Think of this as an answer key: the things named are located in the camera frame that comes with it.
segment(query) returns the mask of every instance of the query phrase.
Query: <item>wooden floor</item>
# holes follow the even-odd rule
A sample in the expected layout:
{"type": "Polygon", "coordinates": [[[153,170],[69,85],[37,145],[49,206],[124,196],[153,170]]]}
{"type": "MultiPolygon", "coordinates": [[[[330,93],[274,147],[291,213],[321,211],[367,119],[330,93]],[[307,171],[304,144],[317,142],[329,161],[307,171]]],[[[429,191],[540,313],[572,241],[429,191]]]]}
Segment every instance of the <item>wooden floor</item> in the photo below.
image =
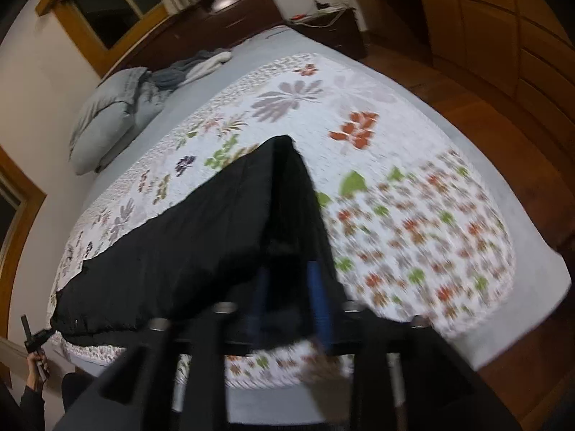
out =
{"type": "MultiPolygon", "coordinates": [[[[368,53],[364,64],[420,97],[487,156],[551,247],[558,248],[573,234],[575,196],[508,118],[423,62],[379,45],[370,45],[368,53]]],[[[568,298],[549,319],[480,372],[525,430],[541,426],[575,372],[575,302],[571,294],[568,298]]]]}

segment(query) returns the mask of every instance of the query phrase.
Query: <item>person's arm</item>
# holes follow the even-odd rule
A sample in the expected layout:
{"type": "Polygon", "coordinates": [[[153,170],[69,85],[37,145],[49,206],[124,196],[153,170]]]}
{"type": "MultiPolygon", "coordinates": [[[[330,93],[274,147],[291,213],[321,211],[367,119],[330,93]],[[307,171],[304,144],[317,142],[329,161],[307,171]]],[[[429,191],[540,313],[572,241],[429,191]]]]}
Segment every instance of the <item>person's arm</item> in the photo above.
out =
{"type": "Polygon", "coordinates": [[[34,424],[38,431],[44,431],[44,399],[42,399],[44,383],[38,374],[36,362],[41,361],[44,369],[48,371],[48,361],[44,353],[31,353],[26,360],[28,362],[28,379],[20,399],[20,409],[27,415],[28,420],[34,424]]]}

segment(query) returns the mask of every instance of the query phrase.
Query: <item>black sleeve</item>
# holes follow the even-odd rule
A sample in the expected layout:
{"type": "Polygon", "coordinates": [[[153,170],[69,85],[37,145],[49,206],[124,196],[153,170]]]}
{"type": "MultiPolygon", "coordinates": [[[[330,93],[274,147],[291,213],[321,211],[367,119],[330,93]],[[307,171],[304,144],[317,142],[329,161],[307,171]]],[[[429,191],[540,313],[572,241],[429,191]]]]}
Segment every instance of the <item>black sleeve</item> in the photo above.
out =
{"type": "Polygon", "coordinates": [[[28,386],[20,399],[20,409],[37,431],[44,431],[44,399],[28,386]]]}

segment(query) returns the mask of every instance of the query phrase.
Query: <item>black pants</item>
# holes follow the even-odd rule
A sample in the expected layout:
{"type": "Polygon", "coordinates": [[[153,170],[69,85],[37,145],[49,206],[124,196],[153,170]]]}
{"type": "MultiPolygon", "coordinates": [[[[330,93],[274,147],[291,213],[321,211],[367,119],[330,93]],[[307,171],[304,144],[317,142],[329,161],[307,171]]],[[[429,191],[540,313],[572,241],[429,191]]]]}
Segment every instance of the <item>black pants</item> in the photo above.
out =
{"type": "Polygon", "coordinates": [[[68,373],[62,379],[62,402],[64,412],[67,412],[72,404],[94,381],[94,376],[87,373],[68,373]]]}

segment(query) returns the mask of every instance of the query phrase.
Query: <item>hand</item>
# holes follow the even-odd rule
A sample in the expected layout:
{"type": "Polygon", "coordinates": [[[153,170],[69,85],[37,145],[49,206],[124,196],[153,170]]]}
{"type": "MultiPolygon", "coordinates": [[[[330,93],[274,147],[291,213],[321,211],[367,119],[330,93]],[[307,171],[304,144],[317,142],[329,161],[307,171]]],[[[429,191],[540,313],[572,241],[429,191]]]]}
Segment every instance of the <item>hand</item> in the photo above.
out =
{"type": "Polygon", "coordinates": [[[41,361],[44,369],[48,372],[48,360],[44,352],[40,354],[33,352],[28,355],[26,358],[28,362],[28,379],[26,380],[26,385],[32,389],[33,391],[41,394],[42,387],[44,387],[44,383],[42,382],[42,378],[38,374],[38,369],[36,368],[36,362],[41,361]]]}

